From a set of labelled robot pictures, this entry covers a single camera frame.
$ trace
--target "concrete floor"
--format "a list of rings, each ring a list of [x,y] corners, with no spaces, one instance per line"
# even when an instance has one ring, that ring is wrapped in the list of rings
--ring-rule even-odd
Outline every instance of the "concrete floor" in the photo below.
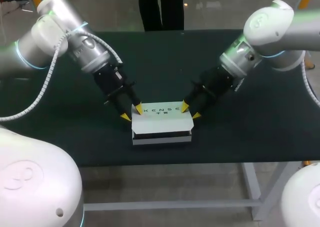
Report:
[[[255,10],[272,0],[184,0],[185,29],[242,29]],[[295,6],[298,0],[283,0]],[[143,31],[138,0],[72,0],[85,20],[96,31]],[[311,0],[310,8],[320,8]],[[7,43],[28,31],[38,16],[15,10],[3,17]],[[317,65],[308,71],[310,83],[320,94],[320,54],[311,53]],[[256,164],[263,188],[275,163]],[[246,198],[244,180],[238,164],[177,164],[82,168],[86,203],[208,200]],[[284,227],[275,206],[263,222],[253,222],[246,208],[161,209],[88,212],[86,227]]]

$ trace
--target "cable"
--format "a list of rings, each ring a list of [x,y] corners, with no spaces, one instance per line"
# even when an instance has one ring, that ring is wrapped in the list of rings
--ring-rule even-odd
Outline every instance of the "cable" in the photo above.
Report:
[[[301,65],[301,70],[302,70],[302,79],[303,79],[306,91],[310,95],[311,99],[315,102],[315,104],[320,107],[320,101],[314,95],[314,93],[312,92],[312,90],[311,90],[311,88],[309,86],[308,79],[307,79],[307,74],[306,74],[306,69],[305,69],[305,62],[302,61],[300,65]]]
[[[48,71],[48,73],[47,73],[47,75],[45,77],[45,80],[44,80],[43,86],[42,86],[42,88],[40,90],[40,93],[38,94],[36,99],[33,101],[33,103],[28,108],[26,108],[25,110],[21,111],[20,113],[17,113],[17,114],[8,116],[8,117],[0,117],[0,122],[13,121],[13,120],[19,119],[22,116],[25,116],[26,114],[28,114],[30,111],[32,111],[38,105],[38,103],[40,102],[40,100],[42,99],[42,97],[44,96],[44,94],[45,94],[45,92],[47,90],[47,87],[48,87],[49,81],[51,79],[52,73],[54,72],[54,69],[55,69],[55,66],[56,66],[56,62],[57,62],[57,59],[58,59],[58,55],[59,55],[59,52],[60,52],[60,49],[61,49],[62,42],[64,41],[65,38],[68,38],[69,36],[73,36],[73,35],[87,36],[87,37],[90,37],[90,38],[94,39],[95,41],[97,41],[101,45],[105,46],[107,48],[107,50],[109,50],[113,54],[113,56],[115,57],[116,61],[119,64],[123,63],[122,60],[120,59],[120,57],[118,56],[118,54],[110,47],[110,45],[108,45],[101,38],[95,36],[94,34],[91,34],[91,33],[85,32],[85,31],[68,32],[68,33],[66,33],[65,35],[63,35],[60,38],[57,46],[55,47],[55,52],[54,52],[54,55],[53,55],[53,58],[52,58],[52,61],[51,61],[51,65],[50,65],[49,71]]]
[[[2,3],[0,3],[0,21],[1,21],[1,29],[2,29],[2,34],[3,34],[3,44],[5,45],[7,43],[7,36],[5,32],[5,27],[4,27],[4,22],[2,18]]]

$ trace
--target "person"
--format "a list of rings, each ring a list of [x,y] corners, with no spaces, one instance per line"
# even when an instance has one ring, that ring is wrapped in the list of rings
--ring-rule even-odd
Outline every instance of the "person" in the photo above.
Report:
[[[184,29],[184,0],[161,0],[161,15],[158,0],[139,0],[140,15],[144,30],[171,31]]]

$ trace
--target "cardboard box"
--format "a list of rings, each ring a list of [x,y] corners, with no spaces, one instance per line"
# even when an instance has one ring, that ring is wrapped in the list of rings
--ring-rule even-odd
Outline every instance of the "cardboard box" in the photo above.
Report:
[[[133,145],[191,142],[194,122],[181,106],[180,101],[143,103],[142,115],[132,106]]]

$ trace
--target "dark green tabletop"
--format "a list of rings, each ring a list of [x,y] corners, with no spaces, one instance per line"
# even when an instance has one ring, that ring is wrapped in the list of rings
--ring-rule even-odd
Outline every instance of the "dark green tabletop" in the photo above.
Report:
[[[99,33],[124,62],[144,103],[181,101],[191,79],[217,64],[239,30]],[[0,115],[34,100],[45,72],[0,85]],[[195,123],[192,143],[132,146],[131,125],[103,105],[89,74],[64,56],[48,90],[27,116],[4,125],[57,145],[79,166],[280,162],[320,159],[320,109],[309,97],[301,69],[277,72],[261,63],[238,92],[229,91]]]

